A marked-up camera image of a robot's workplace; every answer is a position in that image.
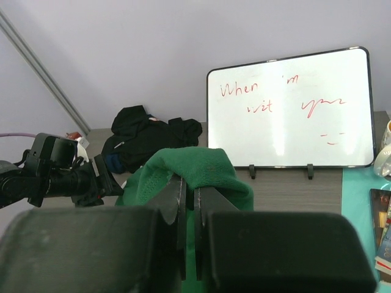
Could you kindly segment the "white mug orange inside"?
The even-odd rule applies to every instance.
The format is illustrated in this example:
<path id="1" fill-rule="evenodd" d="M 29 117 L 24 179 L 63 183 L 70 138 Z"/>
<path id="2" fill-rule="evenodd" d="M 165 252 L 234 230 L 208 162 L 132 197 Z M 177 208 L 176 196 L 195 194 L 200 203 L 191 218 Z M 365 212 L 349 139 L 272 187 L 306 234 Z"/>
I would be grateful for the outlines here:
<path id="1" fill-rule="evenodd" d="M 390 121 L 386 124 L 381 149 L 374 162 L 374 173 L 379 177 L 390 176 Z"/>

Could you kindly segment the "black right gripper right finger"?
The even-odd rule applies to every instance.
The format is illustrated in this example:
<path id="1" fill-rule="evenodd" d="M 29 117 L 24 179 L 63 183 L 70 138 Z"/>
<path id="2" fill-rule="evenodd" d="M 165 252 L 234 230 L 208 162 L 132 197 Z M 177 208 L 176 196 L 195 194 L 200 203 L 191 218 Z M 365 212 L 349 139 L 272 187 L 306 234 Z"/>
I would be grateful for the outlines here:
<path id="1" fill-rule="evenodd" d="M 212 187 L 194 193 L 197 278 L 205 292 L 374 292 L 342 215 L 241 211 Z"/>

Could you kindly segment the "green t-shirt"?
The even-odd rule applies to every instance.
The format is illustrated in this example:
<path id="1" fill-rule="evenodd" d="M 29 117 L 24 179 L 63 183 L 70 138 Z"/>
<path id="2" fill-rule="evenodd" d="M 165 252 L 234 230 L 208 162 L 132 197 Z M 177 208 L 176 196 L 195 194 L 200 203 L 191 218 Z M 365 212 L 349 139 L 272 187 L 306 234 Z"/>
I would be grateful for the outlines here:
<path id="1" fill-rule="evenodd" d="M 145 206 L 147 242 L 127 292 L 253 292 L 254 193 L 222 149 L 165 148 L 132 172 L 119 206 Z"/>

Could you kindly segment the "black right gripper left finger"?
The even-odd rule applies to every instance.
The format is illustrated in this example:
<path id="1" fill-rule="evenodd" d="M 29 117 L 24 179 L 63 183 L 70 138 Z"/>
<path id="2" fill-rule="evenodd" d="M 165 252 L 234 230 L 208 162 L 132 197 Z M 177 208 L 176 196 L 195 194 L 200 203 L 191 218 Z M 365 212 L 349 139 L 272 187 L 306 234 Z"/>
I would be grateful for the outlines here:
<path id="1" fill-rule="evenodd" d="M 1 237 L 2 292 L 180 292 L 186 181 L 143 206 L 32 209 Z"/>

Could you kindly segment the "Nineteen Eighty-Four book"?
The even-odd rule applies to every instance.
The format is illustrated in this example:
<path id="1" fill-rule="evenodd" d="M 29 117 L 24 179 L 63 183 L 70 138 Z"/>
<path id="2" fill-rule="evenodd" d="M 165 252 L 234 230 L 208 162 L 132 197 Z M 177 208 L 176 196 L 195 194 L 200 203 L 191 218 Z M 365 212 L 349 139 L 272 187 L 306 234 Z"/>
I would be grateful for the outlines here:
<path id="1" fill-rule="evenodd" d="M 375 269 L 381 272 L 382 280 L 390 282 L 390 204 L 388 210 L 388 217 L 385 227 L 375 228 L 373 223 L 373 230 L 375 233 L 376 254 Z"/>

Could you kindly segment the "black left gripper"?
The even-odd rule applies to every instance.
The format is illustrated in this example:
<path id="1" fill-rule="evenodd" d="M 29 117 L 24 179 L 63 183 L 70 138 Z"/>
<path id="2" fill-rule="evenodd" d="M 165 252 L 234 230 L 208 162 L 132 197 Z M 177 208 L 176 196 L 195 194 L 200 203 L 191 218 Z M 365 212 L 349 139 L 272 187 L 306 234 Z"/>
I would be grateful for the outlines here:
<path id="1" fill-rule="evenodd" d="M 35 207 L 43 200 L 70 197 L 76 207 L 103 205 L 103 197 L 122 196 L 104 157 L 92 163 L 78 155 L 78 142 L 45 133 L 36 135 L 31 149 L 17 163 L 1 161 L 1 208 L 23 199 Z"/>

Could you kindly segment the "white dry-erase board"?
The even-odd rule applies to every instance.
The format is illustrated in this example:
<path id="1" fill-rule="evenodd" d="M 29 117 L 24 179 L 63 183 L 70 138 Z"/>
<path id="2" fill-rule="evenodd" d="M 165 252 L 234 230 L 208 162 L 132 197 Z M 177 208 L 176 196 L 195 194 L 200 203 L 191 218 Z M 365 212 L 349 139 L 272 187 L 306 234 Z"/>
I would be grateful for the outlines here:
<path id="1" fill-rule="evenodd" d="M 235 167 L 366 167 L 375 159 L 362 46 L 213 69 L 206 101 L 207 144 Z"/>

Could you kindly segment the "white t-shirt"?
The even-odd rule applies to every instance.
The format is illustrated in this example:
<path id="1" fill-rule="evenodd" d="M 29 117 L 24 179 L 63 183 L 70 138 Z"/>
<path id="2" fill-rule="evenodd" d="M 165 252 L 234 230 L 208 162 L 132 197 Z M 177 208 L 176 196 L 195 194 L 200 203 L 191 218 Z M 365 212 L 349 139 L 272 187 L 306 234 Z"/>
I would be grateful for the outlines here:
<path id="1" fill-rule="evenodd" d="M 89 146 L 89 142 L 85 137 L 78 137 L 76 139 L 77 144 L 77 157 L 82 157 L 84 162 L 89 162 L 86 148 Z"/>

